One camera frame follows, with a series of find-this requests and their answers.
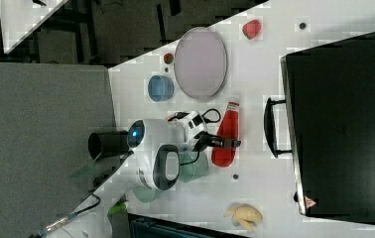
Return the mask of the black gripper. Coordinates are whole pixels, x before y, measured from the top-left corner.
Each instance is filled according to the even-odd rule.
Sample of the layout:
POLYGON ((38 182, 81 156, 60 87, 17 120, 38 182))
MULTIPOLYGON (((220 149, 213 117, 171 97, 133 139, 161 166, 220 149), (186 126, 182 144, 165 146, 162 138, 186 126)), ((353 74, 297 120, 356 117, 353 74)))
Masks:
POLYGON ((211 135, 207 132, 200 132, 195 136, 197 142, 195 143, 193 150, 195 152, 202 152, 207 147, 218 147, 223 149, 238 148, 241 142, 238 140, 224 140, 225 138, 218 135, 211 135))

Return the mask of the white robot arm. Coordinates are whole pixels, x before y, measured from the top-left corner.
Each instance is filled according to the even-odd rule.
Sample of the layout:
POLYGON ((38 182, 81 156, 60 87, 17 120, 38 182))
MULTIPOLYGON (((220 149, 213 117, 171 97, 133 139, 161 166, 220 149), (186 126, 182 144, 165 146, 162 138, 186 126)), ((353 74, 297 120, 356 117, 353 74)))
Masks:
POLYGON ((208 147, 237 148, 241 142, 207 132, 210 121, 197 111, 181 112, 173 120, 142 119, 128 130, 129 156, 119 169, 73 212, 36 233, 34 238, 112 238, 108 213, 135 187, 165 191, 180 175, 183 152, 208 147))

